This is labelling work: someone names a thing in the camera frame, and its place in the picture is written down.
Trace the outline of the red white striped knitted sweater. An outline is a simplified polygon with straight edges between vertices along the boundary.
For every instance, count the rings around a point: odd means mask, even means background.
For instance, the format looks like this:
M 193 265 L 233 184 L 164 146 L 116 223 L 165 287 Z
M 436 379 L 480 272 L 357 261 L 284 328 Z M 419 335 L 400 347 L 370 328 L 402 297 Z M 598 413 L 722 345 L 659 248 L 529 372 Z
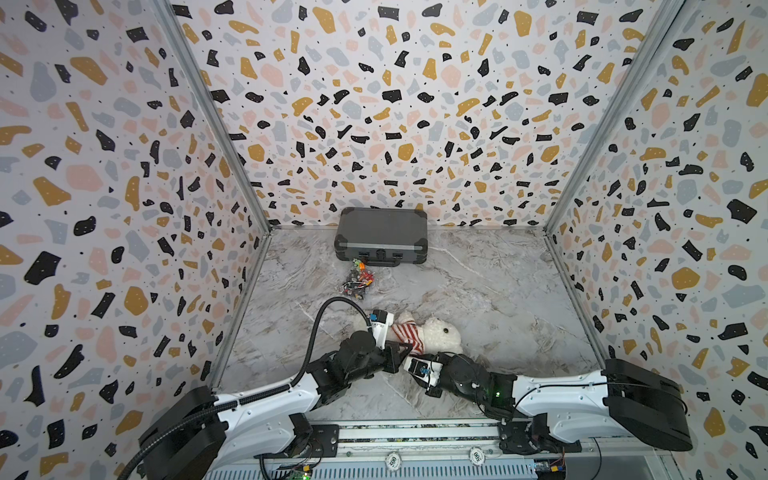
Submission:
M 425 353 L 425 344 L 421 338 L 420 327 L 414 321 L 395 323 L 391 327 L 391 332 L 398 342 L 410 344 L 413 354 L 421 355 Z

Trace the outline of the white teddy bear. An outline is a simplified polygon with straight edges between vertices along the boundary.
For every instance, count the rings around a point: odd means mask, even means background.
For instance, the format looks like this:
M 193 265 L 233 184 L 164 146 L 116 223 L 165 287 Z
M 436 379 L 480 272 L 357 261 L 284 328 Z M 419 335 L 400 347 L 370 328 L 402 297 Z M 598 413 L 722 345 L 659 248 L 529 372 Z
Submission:
M 438 354 L 438 353 L 461 354 L 463 352 L 461 334 L 454 325 L 446 321 L 440 320 L 434 316 L 419 323 L 414 319 L 413 315 L 408 311 L 403 311 L 400 314 L 394 314 L 394 315 L 395 315 L 394 324 L 404 323 L 407 321 L 414 321 L 416 324 L 419 325 L 421 338 L 423 339 L 425 344 L 425 353 L 421 355 Z M 397 341 L 396 337 L 391 332 L 391 327 L 388 332 L 387 340 Z M 370 333 L 369 329 L 367 328 L 366 322 L 362 320 L 355 321 L 354 329 L 352 330 L 351 335 L 356 331 L 363 331 L 363 332 Z

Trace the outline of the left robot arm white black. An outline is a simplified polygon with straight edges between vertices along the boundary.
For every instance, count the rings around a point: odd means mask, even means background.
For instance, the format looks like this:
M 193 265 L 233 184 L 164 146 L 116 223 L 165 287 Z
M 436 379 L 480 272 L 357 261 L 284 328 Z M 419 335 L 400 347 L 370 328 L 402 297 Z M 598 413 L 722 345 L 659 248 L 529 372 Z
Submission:
M 256 456 L 294 457 L 309 444 L 307 413 L 341 398 L 351 384 L 398 372 L 412 345 L 377 344 L 357 331 L 336 351 L 309 362 L 303 375 L 245 392 L 197 387 L 141 435 L 120 476 L 138 468 L 147 479 L 201 479 L 209 470 Z

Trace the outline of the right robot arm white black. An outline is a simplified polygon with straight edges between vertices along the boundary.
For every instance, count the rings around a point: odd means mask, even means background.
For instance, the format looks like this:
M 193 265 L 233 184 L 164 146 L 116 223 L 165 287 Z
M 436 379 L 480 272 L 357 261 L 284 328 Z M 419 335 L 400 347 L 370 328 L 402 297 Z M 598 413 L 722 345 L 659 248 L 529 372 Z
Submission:
M 461 397 L 496 421 L 505 454 L 578 452 L 588 438 L 633 437 L 688 452 L 693 441 L 679 385 L 620 359 L 603 369 L 536 378 L 492 372 L 463 354 L 413 357 L 408 373 L 427 395 Z

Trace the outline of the bag of colourful small parts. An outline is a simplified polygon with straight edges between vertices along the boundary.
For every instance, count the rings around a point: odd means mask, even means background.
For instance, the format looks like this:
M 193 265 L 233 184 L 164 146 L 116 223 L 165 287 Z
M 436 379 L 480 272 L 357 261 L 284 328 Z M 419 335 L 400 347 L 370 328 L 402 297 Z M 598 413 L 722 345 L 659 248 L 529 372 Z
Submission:
M 363 300 L 374 282 L 374 274 L 361 260 L 352 261 L 352 267 L 341 286 L 341 293 L 357 300 Z

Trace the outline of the dark grey hard case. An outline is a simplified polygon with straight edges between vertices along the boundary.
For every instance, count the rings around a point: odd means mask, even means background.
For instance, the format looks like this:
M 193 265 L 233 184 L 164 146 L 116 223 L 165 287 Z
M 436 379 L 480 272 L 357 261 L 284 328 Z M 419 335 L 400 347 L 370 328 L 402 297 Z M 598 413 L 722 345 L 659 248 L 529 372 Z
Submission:
M 414 209 L 347 207 L 333 246 L 342 261 L 381 267 L 422 264 L 428 257 L 428 216 Z

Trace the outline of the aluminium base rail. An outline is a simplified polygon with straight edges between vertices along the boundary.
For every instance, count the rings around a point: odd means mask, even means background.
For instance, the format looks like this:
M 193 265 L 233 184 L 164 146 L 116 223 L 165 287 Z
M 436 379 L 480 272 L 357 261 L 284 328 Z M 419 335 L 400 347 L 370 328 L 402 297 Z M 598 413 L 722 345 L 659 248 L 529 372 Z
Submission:
M 482 419 L 338 422 L 318 426 L 307 457 L 257 458 L 210 479 L 603 479 L 598 446 L 537 451 L 521 422 Z

